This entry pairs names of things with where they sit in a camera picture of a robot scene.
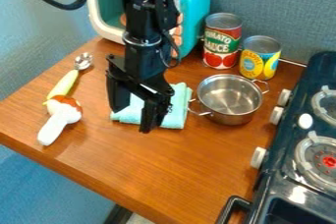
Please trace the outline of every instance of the toy stove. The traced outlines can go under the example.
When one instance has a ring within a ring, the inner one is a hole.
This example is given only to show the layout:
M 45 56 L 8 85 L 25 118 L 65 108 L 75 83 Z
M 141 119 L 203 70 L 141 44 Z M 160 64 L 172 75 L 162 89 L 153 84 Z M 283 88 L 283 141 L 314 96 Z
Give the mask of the toy stove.
M 253 202 L 230 197 L 217 223 L 227 223 L 235 208 L 249 224 L 336 223 L 336 52 L 314 55 L 278 105 L 273 144 L 252 158 L 260 169 Z

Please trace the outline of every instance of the toy mushroom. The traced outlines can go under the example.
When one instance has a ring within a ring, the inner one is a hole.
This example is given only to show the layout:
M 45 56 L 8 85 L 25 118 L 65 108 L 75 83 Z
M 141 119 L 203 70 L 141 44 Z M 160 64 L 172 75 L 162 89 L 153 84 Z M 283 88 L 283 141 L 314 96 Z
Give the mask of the toy mushroom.
M 50 145 L 60 136 L 68 124 L 78 122 L 83 110 L 76 99 L 55 95 L 46 102 L 47 110 L 51 117 L 37 135 L 37 140 L 43 145 Z

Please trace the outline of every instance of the red burner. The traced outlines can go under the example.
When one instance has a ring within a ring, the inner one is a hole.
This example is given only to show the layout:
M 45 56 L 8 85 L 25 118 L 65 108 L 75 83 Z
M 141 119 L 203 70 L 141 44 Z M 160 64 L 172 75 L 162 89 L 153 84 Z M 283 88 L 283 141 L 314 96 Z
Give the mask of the red burner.
M 333 156 L 326 156 L 323 158 L 323 164 L 329 168 L 336 168 L 336 158 Z

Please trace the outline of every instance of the metal can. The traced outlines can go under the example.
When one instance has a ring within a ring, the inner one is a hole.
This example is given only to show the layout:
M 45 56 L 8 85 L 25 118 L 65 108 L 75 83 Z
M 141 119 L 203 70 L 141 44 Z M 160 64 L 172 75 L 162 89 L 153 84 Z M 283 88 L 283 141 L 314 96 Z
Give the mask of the metal can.
M 240 73 L 248 79 L 269 80 L 274 77 L 281 54 L 281 45 L 275 39 L 255 35 L 243 42 Z
M 238 59 L 242 20 L 229 13 L 217 13 L 205 19 L 203 62 L 212 68 L 232 68 Z

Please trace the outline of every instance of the teal cloth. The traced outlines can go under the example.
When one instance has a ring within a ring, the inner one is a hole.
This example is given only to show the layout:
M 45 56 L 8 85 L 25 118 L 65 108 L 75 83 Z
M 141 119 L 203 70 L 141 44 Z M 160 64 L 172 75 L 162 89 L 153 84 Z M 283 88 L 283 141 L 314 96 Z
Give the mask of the teal cloth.
M 161 127 L 169 129 L 183 129 L 188 114 L 188 103 L 193 91 L 185 83 L 171 84 L 175 95 L 171 99 L 172 110 L 165 116 Z M 111 113 L 111 120 L 127 124 L 139 124 L 143 100 L 131 95 L 131 104 L 118 113 Z

